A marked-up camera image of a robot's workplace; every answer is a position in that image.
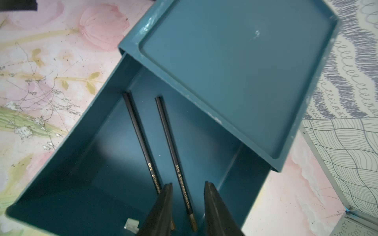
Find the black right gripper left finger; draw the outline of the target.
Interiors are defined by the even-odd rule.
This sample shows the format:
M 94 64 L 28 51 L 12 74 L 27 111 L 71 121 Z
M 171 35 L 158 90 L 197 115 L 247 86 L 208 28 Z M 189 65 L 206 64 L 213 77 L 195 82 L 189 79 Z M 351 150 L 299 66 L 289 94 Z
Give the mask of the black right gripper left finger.
M 146 221 L 137 236 L 170 236 L 173 206 L 173 185 L 166 184 L 161 190 Z

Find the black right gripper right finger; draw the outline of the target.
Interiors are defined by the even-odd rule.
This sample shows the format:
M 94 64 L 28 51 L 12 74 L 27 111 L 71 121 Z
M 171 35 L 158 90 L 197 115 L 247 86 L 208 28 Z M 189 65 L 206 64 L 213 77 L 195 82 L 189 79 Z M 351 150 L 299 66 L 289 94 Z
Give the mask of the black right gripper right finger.
M 204 186 L 205 220 L 208 236 L 243 236 L 213 183 Z

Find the black charcoal pencil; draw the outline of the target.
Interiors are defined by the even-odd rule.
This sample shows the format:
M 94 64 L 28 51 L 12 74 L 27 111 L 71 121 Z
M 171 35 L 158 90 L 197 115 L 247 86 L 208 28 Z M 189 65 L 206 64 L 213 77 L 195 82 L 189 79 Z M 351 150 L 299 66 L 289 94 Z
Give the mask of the black charcoal pencil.
M 176 176 L 177 176 L 179 187 L 181 189 L 181 193 L 182 193 L 183 200 L 184 200 L 184 203 L 185 203 L 185 207 L 186 207 L 187 215 L 188 215 L 188 218 L 189 218 L 190 226 L 191 226 L 191 229 L 192 229 L 193 232 L 197 232 L 198 231 L 198 225 L 197 225 L 197 222 L 196 222 L 196 219 L 195 219 L 194 210 L 193 210 L 193 206 L 192 206 L 191 199 L 190 199 L 190 193 L 188 191 L 188 188 L 187 188 L 187 185 L 186 185 L 186 182 L 185 182 L 185 177 L 183 175 L 182 168 L 180 166 L 180 160 L 179 160 L 179 156 L 178 156 L 177 149 L 176 149 L 176 146 L 175 146 L 175 142 L 174 142 L 174 139 L 173 139 L 173 135 L 172 135 L 172 132 L 171 132 L 171 127 L 170 127 L 170 124 L 169 124 L 169 119 L 167 117 L 163 97 L 157 96 L 155 98 L 155 101 L 156 101 L 156 104 L 157 104 L 157 107 L 158 107 L 157 109 L 158 109 L 158 112 L 159 112 L 160 120 L 161 120 L 161 123 L 162 123 L 162 126 L 163 126 L 163 130 L 164 130 L 164 133 L 165 133 L 166 140 L 167 140 L 168 148 L 169 148 L 169 151 L 170 151 L 170 154 L 171 154 L 172 162 L 174 164 L 175 173 L 176 173 Z
M 133 102 L 132 102 L 132 96 L 131 96 L 130 93 L 125 92 L 125 93 L 123 93 L 123 98 L 124 98 L 126 107 L 128 109 L 133 127 L 135 129 L 135 133 L 137 135 L 139 144 L 141 146 L 142 153 L 143 153 L 145 161 L 147 163 L 147 166 L 148 166 L 148 169 L 149 169 L 149 175 L 152 178 L 154 187 L 155 187 L 156 192 L 157 192 L 157 197 L 158 197 L 161 190 L 163 189 L 164 185 L 162 185 L 160 180 L 159 180 L 158 172 L 155 168 L 153 159 L 152 159 L 151 154 L 150 154 L 150 149 L 147 145 L 147 141 L 146 141 L 146 138 L 145 138 L 145 135 L 144 135 L 143 127 L 140 124 L 139 118 L 137 117 L 136 108 L 134 107 Z M 172 219 L 171 220 L 171 233 L 172 233 L 173 230 L 175 230 L 175 223 Z

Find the teal drawer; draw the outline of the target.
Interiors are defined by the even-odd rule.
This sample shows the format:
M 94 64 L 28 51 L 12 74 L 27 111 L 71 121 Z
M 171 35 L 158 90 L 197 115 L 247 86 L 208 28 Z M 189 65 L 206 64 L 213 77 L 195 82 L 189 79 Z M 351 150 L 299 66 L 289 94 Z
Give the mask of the teal drawer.
M 270 165 L 129 55 L 123 55 L 92 104 L 6 216 L 59 236 L 128 236 L 128 219 L 143 223 L 157 192 L 123 99 L 129 92 L 162 184 L 173 185 L 173 235 L 192 236 L 158 113 L 164 108 L 199 227 L 205 182 L 215 185 L 243 225 Z

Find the teal drawer cabinet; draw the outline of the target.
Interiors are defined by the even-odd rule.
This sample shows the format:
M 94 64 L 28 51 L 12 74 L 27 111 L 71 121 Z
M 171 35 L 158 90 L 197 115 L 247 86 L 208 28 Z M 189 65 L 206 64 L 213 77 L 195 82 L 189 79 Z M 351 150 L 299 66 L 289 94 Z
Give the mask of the teal drawer cabinet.
M 280 172 L 340 24 L 324 1 L 156 1 L 119 48 Z

